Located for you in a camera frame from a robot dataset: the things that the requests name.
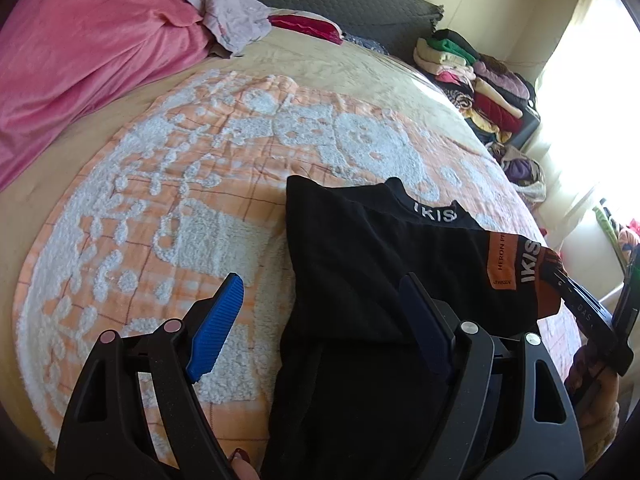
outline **stack of folded clothes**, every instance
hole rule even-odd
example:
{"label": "stack of folded clothes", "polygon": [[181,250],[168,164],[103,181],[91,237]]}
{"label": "stack of folded clothes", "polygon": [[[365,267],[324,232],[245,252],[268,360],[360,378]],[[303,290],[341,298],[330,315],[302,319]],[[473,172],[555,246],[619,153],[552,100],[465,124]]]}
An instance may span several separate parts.
{"label": "stack of folded clothes", "polygon": [[445,28],[426,40],[419,38],[414,61],[485,144],[508,142],[525,129],[533,132],[540,123],[530,106],[528,83],[504,63],[480,54],[453,30]]}

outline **orange blanket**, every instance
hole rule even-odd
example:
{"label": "orange blanket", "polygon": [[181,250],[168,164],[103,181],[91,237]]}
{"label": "orange blanket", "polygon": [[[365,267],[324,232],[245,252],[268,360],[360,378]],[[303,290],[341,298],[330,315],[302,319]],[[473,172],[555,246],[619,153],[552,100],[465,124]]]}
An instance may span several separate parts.
{"label": "orange blanket", "polygon": [[[485,228],[542,240],[486,154],[285,76],[195,75],[85,165],[24,264],[14,304],[18,362],[53,442],[100,332],[150,332],[234,271],[244,279],[244,305],[195,389],[223,449],[243,447],[260,461],[294,293],[284,232],[290,174],[324,186],[398,176],[421,202],[458,200]],[[541,322],[561,372],[571,359],[563,334],[574,332],[562,326],[571,323],[566,310]],[[171,462],[148,378],[142,389],[158,454]]]}

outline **metal screw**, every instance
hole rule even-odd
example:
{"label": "metal screw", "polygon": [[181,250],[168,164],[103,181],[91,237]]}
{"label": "metal screw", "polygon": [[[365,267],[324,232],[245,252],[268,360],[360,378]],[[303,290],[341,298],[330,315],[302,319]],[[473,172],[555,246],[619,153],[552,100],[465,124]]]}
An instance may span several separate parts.
{"label": "metal screw", "polygon": [[460,328],[462,329],[462,332],[467,334],[478,333],[478,325],[476,325],[473,321],[463,321],[460,324]]}
{"label": "metal screw", "polygon": [[105,330],[100,334],[100,342],[108,344],[116,339],[116,333],[113,330]]}
{"label": "metal screw", "polygon": [[527,342],[529,344],[532,344],[533,346],[538,346],[540,343],[542,343],[542,341],[540,341],[540,336],[538,334],[534,334],[533,332],[529,332],[526,336],[524,336],[524,339],[526,339]]}
{"label": "metal screw", "polygon": [[178,332],[182,328],[182,322],[179,319],[170,319],[164,324],[165,332]]}

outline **pink blanket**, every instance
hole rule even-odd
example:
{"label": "pink blanket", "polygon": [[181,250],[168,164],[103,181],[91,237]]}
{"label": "pink blanket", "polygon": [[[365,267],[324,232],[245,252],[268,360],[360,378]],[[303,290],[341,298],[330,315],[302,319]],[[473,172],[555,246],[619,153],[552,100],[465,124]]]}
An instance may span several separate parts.
{"label": "pink blanket", "polygon": [[0,30],[0,190],[73,120],[207,55],[184,0],[20,0]]}

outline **purple clothing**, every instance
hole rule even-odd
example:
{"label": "purple clothing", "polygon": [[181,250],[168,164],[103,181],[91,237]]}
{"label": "purple clothing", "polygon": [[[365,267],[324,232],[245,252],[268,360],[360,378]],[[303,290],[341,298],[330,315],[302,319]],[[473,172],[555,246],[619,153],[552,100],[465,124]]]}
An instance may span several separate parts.
{"label": "purple clothing", "polygon": [[509,182],[516,184],[521,180],[531,180],[531,163],[524,158],[515,158],[508,162],[508,166],[504,168],[504,174]]}
{"label": "purple clothing", "polygon": [[187,0],[203,17],[207,27],[232,56],[271,31],[270,9],[258,0]]}
{"label": "purple clothing", "polygon": [[516,97],[528,100],[529,89],[513,72],[507,72],[505,75],[498,75],[497,73],[489,70],[483,61],[476,61],[474,63],[474,72],[482,77],[487,78],[496,86],[511,92]]}

